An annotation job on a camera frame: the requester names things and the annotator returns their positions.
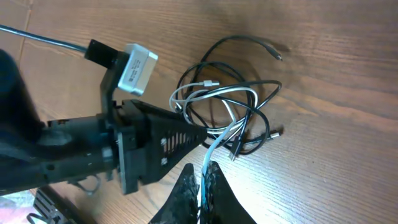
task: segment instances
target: tangled cable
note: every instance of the tangled cable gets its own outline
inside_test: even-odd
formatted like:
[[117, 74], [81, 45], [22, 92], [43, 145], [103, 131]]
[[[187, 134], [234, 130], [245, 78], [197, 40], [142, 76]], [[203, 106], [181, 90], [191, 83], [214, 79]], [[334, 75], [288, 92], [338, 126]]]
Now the tangled cable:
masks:
[[[204, 187], [204, 179], [208, 167], [208, 163], [210, 161], [210, 157], [214, 149], [217, 147], [225, 147], [227, 148], [231, 153], [230, 157], [233, 160], [238, 154], [240, 155], [248, 155], [256, 150], [258, 150], [266, 140], [268, 139], [273, 139], [277, 136], [279, 136], [279, 133], [274, 133], [270, 134], [270, 127], [269, 127], [269, 122], [267, 117], [264, 115], [263, 112], [260, 111], [260, 109], [270, 100], [272, 99], [278, 91], [282, 88], [282, 84], [279, 81], [276, 80], [259, 80], [259, 81], [253, 81], [253, 82], [247, 82], [243, 76], [236, 70], [234, 69], [231, 65], [224, 63], [224, 62], [207, 62], [208, 56], [211, 54], [211, 52], [219, 46], [221, 43], [225, 42], [226, 40], [231, 40], [231, 39], [246, 39], [253, 41], [257, 44], [260, 44], [263, 46], [273, 57], [275, 57], [277, 60], [282, 60], [282, 57], [280, 54], [273, 49], [272, 47], [266, 45], [265, 43], [261, 42], [260, 40], [256, 39], [255, 37], [251, 37], [248, 35], [232, 35], [225, 37], [221, 40], [219, 40], [216, 44], [214, 44], [208, 51], [207, 53], [203, 56], [202, 60], [200, 63], [197, 63], [185, 71], [185, 73], [181, 76], [180, 80], [178, 81], [177, 84], [177, 89], [171, 94], [170, 99], [169, 99], [169, 105], [170, 109], [175, 111], [176, 113], [181, 113], [183, 114], [183, 117], [185, 121], [189, 124], [196, 124], [193, 121], [193, 115], [198, 118], [198, 120], [202, 123], [201, 125], [207, 129], [208, 132], [208, 137], [213, 141], [211, 145], [207, 143], [203, 143], [203, 146], [208, 148], [208, 151], [205, 155], [205, 159], [203, 160], [203, 167], [202, 167], [202, 181], [201, 181], [201, 204], [204, 205], [206, 203], [206, 198], [205, 198], [205, 187]], [[215, 88], [213, 90], [197, 90], [193, 91], [194, 86], [204, 86], [204, 87], [210, 87], [210, 86], [218, 86], [220, 83], [219, 82], [214, 82], [211, 80], [205, 80], [203, 82], [197, 82], [198, 76], [201, 73], [201, 71], [205, 67], [213, 67], [218, 69], [219, 71], [227, 74], [228, 76], [234, 78], [238, 83], [234, 85], [227, 85], [227, 86], [222, 86], [219, 88]], [[195, 70], [195, 73], [190, 81], [189, 84], [183, 85], [182, 81], [183, 79], [193, 70]], [[262, 102], [259, 103], [259, 97], [258, 94], [256, 93], [255, 90], [250, 88], [252, 85], [263, 85], [263, 84], [275, 84], [277, 85], [277, 88], [264, 99]], [[187, 89], [187, 93], [185, 94], [183, 92], [183, 89]], [[227, 98], [224, 96], [221, 96], [222, 94], [225, 93], [230, 93], [232, 91], [245, 91], [246, 96], [247, 96], [247, 103], [243, 103], [241, 101], [237, 101], [231, 98]], [[178, 93], [181, 93], [182, 99], [178, 99]], [[206, 123], [206, 121], [191, 107], [193, 102], [204, 100], [207, 98], [216, 98], [221, 100], [231, 119], [232, 122], [228, 126], [223, 126], [223, 127], [209, 127]], [[236, 105], [242, 106], [246, 108], [246, 114], [244, 115], [243, 118], [239, 119], [238, 121], [235, 118], [234, 113], [232, 112], [231, 108], [229, 107], [228, 103], [234, 103]], [[249, 119], [251, 116], [256, 113], [258, 114], [263, 120], [264, 120], [264, 126], [265, 126], [265, 131], [262, 133], [260, 136], [253, 138], [253, 139], [245, 139], [245, 132], [248, 126]], [[226, 139], [225, 137], [227, 134], [232, 131], [232, 134], [230, 134]], [[256, 144], [253, 149], [251, 150], [242, 150], [243, 146], [245, 144]]]

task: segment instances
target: wooden table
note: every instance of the wooden table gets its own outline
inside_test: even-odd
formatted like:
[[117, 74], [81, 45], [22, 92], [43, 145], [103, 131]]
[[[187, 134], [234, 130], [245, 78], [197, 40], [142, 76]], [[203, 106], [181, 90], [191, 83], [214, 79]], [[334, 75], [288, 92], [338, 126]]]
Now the wooden table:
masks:
[[[284, 85], [262, 109], [272, 128], [284, 127], [280, 139], [235, 162], [226, 150], [215, 152], [243, 207], [258, 223], [398, 222], [396, 1], [3, 0], [0, 10], [0, 23], [56, 39], [145, 45], [160, 59], [141, 100], [161, 108], [180, 75], [218, 39], [267, 39], [284, 62], [233, 41], [213, 56], [248, 79]], [[100, 112], [104, 68], [10, 34], [0, 34], [0, 48], [19, 61], [43, 120]], [[115, 98], [132, 96], [117, 91]], [[259, 134], [261, 120], [253, 125]], [[199, 178], [204, 153], [198, 147], [159, 183], [127, 196], [116, 181], [93, 197], [65, 183], [53, 187], [98, 223], [147, 223], [184, 164], [194, 163]]]

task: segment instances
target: white cable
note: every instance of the white cable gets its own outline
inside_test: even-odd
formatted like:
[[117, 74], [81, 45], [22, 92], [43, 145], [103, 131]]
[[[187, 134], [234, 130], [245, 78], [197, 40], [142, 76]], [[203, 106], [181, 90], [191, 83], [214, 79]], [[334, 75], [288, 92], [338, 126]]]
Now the white cable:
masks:
[[176, 93], [178, 93], [178, 91], [180, 91], [180, 90], [182, 90], [182, 89], [184, 89], [184, 88], [188, 88], [188, 87], [190, 87], [190, 86], [203, 85], [204, 87], [209, 87], [209, 86], [218, 86], [219, 84], [220, 84], [220, 83], [219, 83], [218, 81], [205, 80], [205, 81], [203, 81], [203, 82], [190, 83], [190, 84], [186, 84], [186, 85], [184, 85], [184, 86], [181, 86], [180, 88], [176, 89], [176, 90], [172, 93], [172, 95], [170, 96], [170, 99], [169, 99], [169, 106], [170, 106], [170, 109], [171, 109], [172, 111], [175, 111], [175, 108], [173, 108], [173, 105], [172, 105], [172, 101], [175, 102], [175, 104], [176, 104], [179, 108], [181, 108], [181, 105], [179, 105], [179, 104], [177, 103], [177, 100], [174, 99], [174, 95], [175, 95]]
[[[187, 115], [187, 113], [186, 113], [186, 107], [187, 107], [187, 104], [188, 104], [189, 102], [203, 100], [203, 99], [210, 98], [210, 97], [212, 97], [212, 96], [220, 95], [220, 94], [223, 94], [223, 93], [229, 93], [229, 92], [232, 92], [232, 91], [250, 91], [250, 92], [253, 93], [253, 95], [254, 95], [254, 107], [257, 107], [258, 95], [257, 95], [256, 91], [254, 91], [252, 88], [248, 88], [248, 87], [235, 87], [235, 88], [230, 88], [230, 89], [227, 89], [227, 90], [215, 91], [214, 93], [211, 93], [211, 94], [206, 94], [206, 95], [203, 95], [203, 96], [199, 96], [199, 97], [193, 98], [195, 95], [197, 95], [197, 94], [199, 94], [199, 93], [202, 93], [202, 92], [204, 92], [204, 91], [207, 91], [207, 90], [198, 90], [198, 91], [196, 91], [196, 92], [193, 92], [193, 93], [191, 93], [191, 95], [190, 95], [187, 99], [185, 99], [185, 100], [176, 100], [176, 99], [170, 98], [171, 101], [183, 103], [183, 117], [184, 117], [185, 120], [186, 120], [188, 123], [190, 123], [190, 124], [191, 124], [191, 122], [189, 121], [188, 115]], [[237, 128], [240, 128], [240, 127], [243, 125], [243, 121], [244, 121], [244, 118], [241, 118], [241, 119], [231, 128], [231, 130], [235, 130], [235, 129], [237, 129]], [[221, 134], [221, 133], [224, 132], [225, 129], [226, 129], [226, 128], [216, 128], [216, 129], [215, 129], [215, 128], [207, 128], [207, 132], [208, 132], [209, 134]]]
[[206, 204], [205, 177], [206, 177], [207, 167], [210, 162], [211, 154], [213, 153], [213, 151], [217, 147], [217, 145], [225, 138], [225, 136], [228, 134], [228, 132], [231, 130], [231, 128], [236, 123], [236, 118], [235, 118], [235, 115], [233, 114], [231, 108], [229, 107], [227, 102], [225, 102], [225, 100], [223, 100], [223, 103], [225, 104], [225, 107], [228, 110], [228, 113], [232, 118], [232, 122], [231, 122], [231, 124], [228, 125], [228, 127], [224, 130], [224, 132], [222, 134], [220, 134], [220, 136], [218, 136], [218, 138], [216, 138], [216, 140], [214, 140], [214, 142], [211, 144], [211, 146], [207, 150], [205, 159], [203, 160], [203, 166], [202, 166], [202, 170], [201, 170], [201, 173], [202, 173], [202, 175], [201, 175], [201, 204], [202, 205]]

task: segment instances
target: black object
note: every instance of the black object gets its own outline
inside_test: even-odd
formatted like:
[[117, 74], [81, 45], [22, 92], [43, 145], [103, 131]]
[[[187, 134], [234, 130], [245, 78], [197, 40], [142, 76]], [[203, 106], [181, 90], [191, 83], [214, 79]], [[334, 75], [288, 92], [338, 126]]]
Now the black object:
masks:
[[198, 223], [198, 191], [193, 165], [186, 164], [167, 201], [149, 223]]
[[[191, 78], [191, 80], [189, 81], [189, 83], [195, 83], [198, 80], [199, 75], [201, 74], [201, 71], [206, 68], [206, 67], [213, 67], [219, 71], [221, 71], [222, 73], [224, 73], [225, 75], [234, 78], [238, 84], [235, 85], [230, 85], [230, 86], [222, 86], [219, 88], [214, 88], [212, 90], [208, 90], [205, 91], [203, 93], [200, 93], [197, 95], [197, 97], [203, 96], [203, 95], [207, 95], [210, 93], [214, 93], [216, 91], [219, 91], [221, 89], [227, 89], [227, 88], [234, 88], [234, 87], [242, 87], [242, 86], [251, 86], [251, 85], [263, 85], [263, 84], [275, 84], [277, 85], [277, 88], [269, 95], [266, 97], [266, 99], [264, 99], [262, 102], [259, 102], [259, 104], [255, 107], [254, 106], [254, 97], [252, 94], [250, 94], [249, 91], [246, 92], [246, 96], [247, 96], [247, 103], [243, 103], [240, 101], [236, 101], [234, 99], [231, 98], [227, 98], [227, 97], [223, 97], [223, 96], [213, 96], [213, 98], [219, 99], [219, 100], [225, 100], [228, 101], [230, 103], [234, 103], [240, 106], [243, 106], [246, 108], [246, 114], [244, 115], [244, 123], [243, 123], [243, 128], [242, 129], [237, 129], [236, 131], [234, 131], [232, 134], [229, 135], [229, 137], [227, 137], [226, 139], [222, 140], [217, 147], [225, 147], [227, 148], [231, 154], [230, 157], [231, 158], [235, 158], [237, 155], [248, 155], [251, 154], [253, 152], [255, 152], [256, 150], [258, 150], [264, 143], [266, 140], [268, 139], [272, 139], [270, 138], [270, 126], [269, 126], [269, 122], [266, 118], [266, 116], [259, 111], [260, 108], [262, 108], [271, 98], [273, 98], [278, 91], [282, 88], [282, 84], [281, 82], [278, 82], [276, 80], [259, 80], [256, 82], [247, 82], [246, 79], [243, 77], [243, 75], [237, 71], [235, 68], [233, 68], [231, 65], [229, 65], [228, 63], [224, 63], [224, 62], [217, 62], [217, 61], [207, 61], [208, 57], [210, 56], [210, 54], [212, 53], [212, 51], [214, 49], [216, 49], [220, 44], [222, 44], [223, 42], [227, 41], [227, 40], [248, 40], [254, 43], [257, 43], [261, 46], [263, 46], [275, 59], [277, 60], [281, 60], [282, 61], [282, 56], [280, 56], [280, 54], [272, 47], [268, 46], [267, 44], [265, 44], [263, 41], [250, 36], [250, 35], [231, 35], [231, 36], [227, 36], [222, 38], [221, 40], [217, 41], [212, 47], [210, 47], [210, 49], [206, 52], [206, 54], [203, 56], [203, 58], [201, 59], [201, 61], [195, 65], [192, 65], [190, 68], [188, 68], [185, 73], [181, 76], [180, 80], [178, 81], [177, 84], [177, 88], [179, 88], [184, 80], [184, 78], [192, 71], [195, 70], [193, 77]], [[187, 92], [190, 93], [193, 90], [193, 87], [190, 86], [188, 87]], [[182, 96], [183, 99], [186, 99], [186, 97], [188, 96], [187, 94], [184, 94], [182, 92]], [[206, 124], [205, 120], [191, 107], [192, 102], [187, 104], [187, 114], [188, 114], [188, 118], [190, 119], [190, 121], [192, 123], [195, 123], [193, 120], [193, 117], [197, 117], [200, 122], [201, 125], [204, 128], [209, 128], [209, 126]], [[247, 134], [247, 126], [248, 126], [248, 122], [249, 119], [251, 118], [251, 116], [257, 113], [259, 115], [261, 115], [262, 119], [264, 120], [264, 124], [265, 124], [265, 131], [262, 135], [253, 138], [253, 139], [248, 139], [246, 137]], [[209, 134], [208, 137], [210, 139], [216, 139], [219, 135], [218, 134]], [[244, 145], [248, 145], [248, 144], [257, 144], [257, 146], [253, 147], [250, 150], [243, 150]], [[209, 148], [210, 145], [207, 143], [203, 143], [203, 146]]]
[[241, 224], [256, 223], [236, 199], [217, 162], [210, 162], [205, 177], [206, 204], [197, 207], [199, 186], [193, 165], [187, 164], [164, 203], [149, 223]]
[[102, 65], [105, 68], [111, 68], [118, 56], [118, 51], [102, 44], [96, 40], [91, 40], [85, 52], [85, 59]]
[[209, 163], [205, 187], [206, 205], [200, 208], [200, 223], [256, 223], [236, 199], [217, 162]]
[[87, 216], [81, 216], [78, 209], [59, 196], [51, 187], [45, 186], [37, 189], [33, 207], [40, 215], [30, 213], [26, 217], [29, 223], [34, 224], [33, 218], [48, 224], [89, 224], [96, 223]]
[[1, 52], [0, 80], [9, 82], [0, 90], [0, 168], [7, 170], [0, 177], [0, 195], [61, 181], [82, 188], [79, 181], [89, 175], [105, 172], [111, 180], [113, 169], [129, 194], [138, 190], [139, 180], [149, 184], [163, 178], [206, 139], [204, 128], [178, 114], [138, 100], [122, 105], [112, 100], [128, 58], [118, 52], [101, 82], [102, 113], [49, 121], [46, 127], [23, 94], [15, 63]]

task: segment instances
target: metal wire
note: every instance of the metal wire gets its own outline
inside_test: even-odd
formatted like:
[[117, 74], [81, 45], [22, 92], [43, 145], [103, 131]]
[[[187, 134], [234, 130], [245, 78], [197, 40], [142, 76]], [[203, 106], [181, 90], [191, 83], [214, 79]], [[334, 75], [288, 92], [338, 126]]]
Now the metal wire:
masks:
[[1, 25], [1, 24], [0, 24], [0, 30], [6, 31], [6, 32], [9, 32], [9, 33], [12, 33], [12, 34], [16, 34], [16, 35], [19, 35], [19, 36], [27, 37], [27, 38], [30, 38], [30, 39], [38, 40], [38, 41], [41, 41], [41, 42], [45, 42], [45, 43], [48, 43], [48, 44], [53, 44], [53, 45], [57, 45], [57, 46], [60, 46], [60, 47], [65, 47], [65, 48], [72, 49], [72, 50], [77, 50], [77, 51], [83, 52], [83, 53], [85, 53], [87, 51], [87, 48], [79, 46], [79, 45], [76, 45], [76, 44], [71, 44], [71, 43], [68, 43], [68, 42], [55, 40], [55, 39], [43, 37], [43, 36], [40, 36], [40, 35], [31, 34], [31, 33], [28, 33], [28, 32], [22, 31], [22, 30], [17, 30], [17, 29], [14, 29], [14, 28], [11, 28], [11, 27], [8, 27], [8, 26], [4, 26], [4, 25]]

